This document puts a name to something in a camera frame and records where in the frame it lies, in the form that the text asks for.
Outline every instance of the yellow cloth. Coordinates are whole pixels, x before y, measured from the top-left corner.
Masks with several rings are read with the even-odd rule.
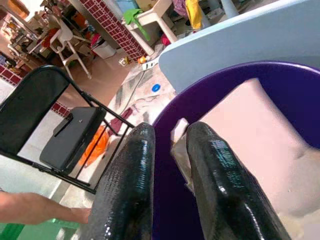
[[[185,6],[193,29],[201,28],[202,13],[198,0],[185,0]]]

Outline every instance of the green object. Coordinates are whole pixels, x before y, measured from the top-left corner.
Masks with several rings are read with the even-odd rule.
[[[141,26],[141,24],[139,23],[139,21],[136,19],[137,15],[143,13],[143,11],[139,8],[136,9],[130,9],[127,10],[124,14],[124,20],[126,24],[130,24],[130,23],[135,23],[138,26],[138,29],[141,31],[141,33],[143,34],[143,36],[145,37],[145,39],[147,41],[150,41],[150,36],[149,34],[146,32],[146,30],[144,30],[144,28]]]
[[[73,230],[73,234],[79,226],[79,223],[55,218],[38,225],[0,223],[0,240],[56,240],[61,228]]]

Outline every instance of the green cloth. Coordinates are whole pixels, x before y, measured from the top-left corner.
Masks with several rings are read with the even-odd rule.
[[[124,20],[126,24],[131,24],[131,23],[135,23],[137,25],[137,27],[140,29],[141,33],[143,34],[143,36],[145,37],[145,39],[147,41],[150,41],[150,36],[149,34],[146,32],[146,30],[143,29],[143,27],[141,26],[141,24],[139,23],[139,21],[136,19],[137,15],[143,13],[143,11],[139,8],[136,9],[129,9],[127,10],[124,14]]]

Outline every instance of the black chair seat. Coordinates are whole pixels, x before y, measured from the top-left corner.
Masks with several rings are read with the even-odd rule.
[[[75,107],[53,131],[40,155],[40,161],[69,174],[106,116],[102,107]]]

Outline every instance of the red brick wall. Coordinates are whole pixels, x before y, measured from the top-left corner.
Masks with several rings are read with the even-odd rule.
[[[9,69],[1,65],[0,65],[0,79],[3,79],[4,81],[8,82],[14,87],[17,86],[22,80],[20,76],[18,76],[14,72],[10,71]],[[61,115],[62,117],[67,116],[70,112],[67,109],[67,107],[62,105],[60,102],[56,102],[51,108],[51,110]]]
[[[131,59],[136,61],[137,58],[146,55],[139,43],[115,17],[103,0],[80,0],[80,2]]]

